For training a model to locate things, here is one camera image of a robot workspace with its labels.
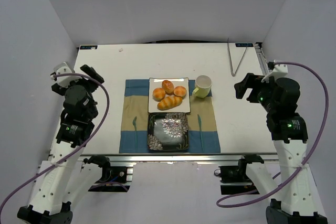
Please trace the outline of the round bread roll top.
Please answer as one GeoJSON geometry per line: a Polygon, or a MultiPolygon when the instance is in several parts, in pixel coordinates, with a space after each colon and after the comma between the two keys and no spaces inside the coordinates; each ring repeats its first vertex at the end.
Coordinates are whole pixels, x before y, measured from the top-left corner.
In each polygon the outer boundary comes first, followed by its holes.
{"type": "Polygon", "coordinates": [[[169,80],[163,80],[162,81],[162,89],[166,92],[168,95],[172,95],[174,92],[174,84],[169,80]]]}

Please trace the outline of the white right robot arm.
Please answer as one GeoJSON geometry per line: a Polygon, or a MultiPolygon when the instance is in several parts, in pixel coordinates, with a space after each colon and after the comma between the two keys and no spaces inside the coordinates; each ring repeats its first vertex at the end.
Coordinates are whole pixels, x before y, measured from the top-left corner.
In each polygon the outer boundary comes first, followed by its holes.
{"type": "Polygon", "coordinates": [[[246,175],[258,191],[270,201],[266,208],[268,223],[327,223],[325,216],[318,213],[311,194],[308,169],[302,164],[307,155],[308,133],[304,119],[296,112],[300,97],[300,85],[289,78],[271,77],[253,73],[234,85],[236,98],[247,98],[250,103],[259,103],[266,110],[266,123],[278,155],[281,189],[275,194],[277,185],[261,161],[248,161],[246,175]]]}

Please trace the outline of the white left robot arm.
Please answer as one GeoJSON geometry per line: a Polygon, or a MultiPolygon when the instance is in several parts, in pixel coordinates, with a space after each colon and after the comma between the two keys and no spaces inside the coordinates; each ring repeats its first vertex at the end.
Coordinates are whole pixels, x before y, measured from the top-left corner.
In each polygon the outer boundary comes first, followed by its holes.
{"type": "Polygon", "coordinates": [[[97,131],[92,122],[98,116],[97,102],[92,94],[104,82],[94,68],[83,65],[80,69],[81,75],[66,63],[54,69],[52,90],[65,98],[64,109],[51,169],[45,173],[35,197],[17,213],[25,223],[71,223],[76,204],[102,174],[102,166],[94,162],[83,170],[76,182],[69,183],[91,133],[97,131]]]}

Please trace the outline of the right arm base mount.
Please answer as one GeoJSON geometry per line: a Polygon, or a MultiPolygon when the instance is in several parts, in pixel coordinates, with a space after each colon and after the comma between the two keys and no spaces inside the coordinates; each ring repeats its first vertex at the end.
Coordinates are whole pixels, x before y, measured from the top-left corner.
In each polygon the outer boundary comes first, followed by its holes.
{"type": "Polygon", "coordinates": [[[213,175],[219,178],[222,196],[235,194],[259,195],[259,191],[246,175],[248,164],[264,164],[265,161],[257,154],[247,154],[238,159],[216,160],[218,167],[213,175]]]}

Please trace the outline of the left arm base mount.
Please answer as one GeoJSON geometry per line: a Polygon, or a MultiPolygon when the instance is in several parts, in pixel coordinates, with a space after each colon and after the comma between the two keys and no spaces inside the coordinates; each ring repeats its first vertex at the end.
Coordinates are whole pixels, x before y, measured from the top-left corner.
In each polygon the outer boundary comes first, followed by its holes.
{"type": "Polygon", "coordinates": [[[113,166],[108,157],[94,155],[83,160],[85,165],[94,164],[99,167],[101,178],[89,189],[90,192],[127,192],[130,188],[132,168],[126,166],[113,166]]]}

